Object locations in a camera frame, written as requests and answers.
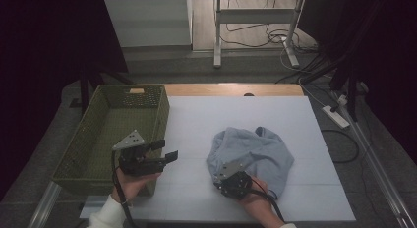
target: hand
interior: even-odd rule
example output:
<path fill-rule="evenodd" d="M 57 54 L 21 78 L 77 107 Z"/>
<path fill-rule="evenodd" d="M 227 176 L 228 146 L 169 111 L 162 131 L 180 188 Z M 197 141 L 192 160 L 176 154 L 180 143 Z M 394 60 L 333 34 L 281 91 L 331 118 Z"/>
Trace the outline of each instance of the hand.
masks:
<path fill-rule="evenodd" d="M 268 192 L 266 182 L 256 177 L 252 177 L 252 180 L 254 181 L 252 183 L 253 190 Z M 281 227 L 284 225 L 284 222 L 273 213 L 270 202 L 264 197 L 247 194 L 242 200 L 239 200 L 239 204 L 243 206 L 249 215 L 258 220 L 266 228 Z"/>
<path fill-rule="evenodd" d="M 138 192 L 145 186 L 147 182 L 156 180 L 161 175 L 161 173 L 156 173 L 141 177 L 132 177 L 123 174 L 120 168 L 117 168 L 116 173 L 127 201 L 134 199 Z M 117 193 L 116 187 L 113 188 L 111 197 L 120 203 L 120 198 L 119 194 Z"/>

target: white sleeve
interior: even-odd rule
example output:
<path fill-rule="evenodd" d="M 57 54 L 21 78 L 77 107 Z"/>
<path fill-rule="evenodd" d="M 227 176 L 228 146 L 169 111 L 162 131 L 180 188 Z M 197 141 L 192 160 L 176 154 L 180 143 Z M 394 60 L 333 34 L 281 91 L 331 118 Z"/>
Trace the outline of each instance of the white sleeve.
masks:
<path fill-rule="evenodd" d="M 289 224 L 285 224 L 285 225 L 281 226 L 280 228 L 297 228 L 297 227 L 295 227 L 294 224 L 289 223 Z"/>
<path fill-rule="evenodd" d="M 108 196 L 101 211 L 93 213 L 89 217 L 88 228 L 123 228 L 125 219 L 122 205 Z"/>

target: light blue cloth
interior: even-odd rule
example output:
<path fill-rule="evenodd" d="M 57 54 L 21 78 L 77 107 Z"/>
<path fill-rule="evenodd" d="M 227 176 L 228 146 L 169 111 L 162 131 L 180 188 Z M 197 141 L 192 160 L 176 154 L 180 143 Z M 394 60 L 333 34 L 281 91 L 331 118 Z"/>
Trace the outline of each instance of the light blue cloth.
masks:
<path fill-rule="evenodd" d="M 268 184 L 269 194 L 276 199 L 282 194 L 294 157 L 281 137 L 267 128 L 250 132 L 227 128 L 215 135 L 207 158 L 213 181 L 223 163 L 239 162 L 248 175 Z"/>

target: white wall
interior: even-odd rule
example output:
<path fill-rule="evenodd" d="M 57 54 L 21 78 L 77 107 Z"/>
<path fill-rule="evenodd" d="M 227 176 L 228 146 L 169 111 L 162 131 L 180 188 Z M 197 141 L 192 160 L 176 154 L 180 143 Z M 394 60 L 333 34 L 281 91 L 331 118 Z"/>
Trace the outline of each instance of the white wall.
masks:
<path fill-rule="evenodd" d="M 121 47 L 191 44 L 191 0 L 106 0 L 105 4 Z"/>

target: tabletop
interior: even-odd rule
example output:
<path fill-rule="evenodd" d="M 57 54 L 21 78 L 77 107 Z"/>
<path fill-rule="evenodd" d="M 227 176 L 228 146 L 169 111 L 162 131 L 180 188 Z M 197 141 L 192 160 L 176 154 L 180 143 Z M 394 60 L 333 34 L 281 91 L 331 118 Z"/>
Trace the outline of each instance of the tabletop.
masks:
<path fill-rule="evenodd" d="M 137 197 L 135 219 L 156 222 L 245 223 L 252 218 L 211 182 L 206 159 L 212 137 L 228 127 L 278 134 L 295 158 L 278 200 L 287 221 L 353 221 L 309 99 L 298 85 L 165 85 L 169 117 L 162 154 L 178 150 L 153 197 Z M 255 97 L 243 97 L 251 93 Z M 106 197 L 89 196 L 88 218 Z"/>

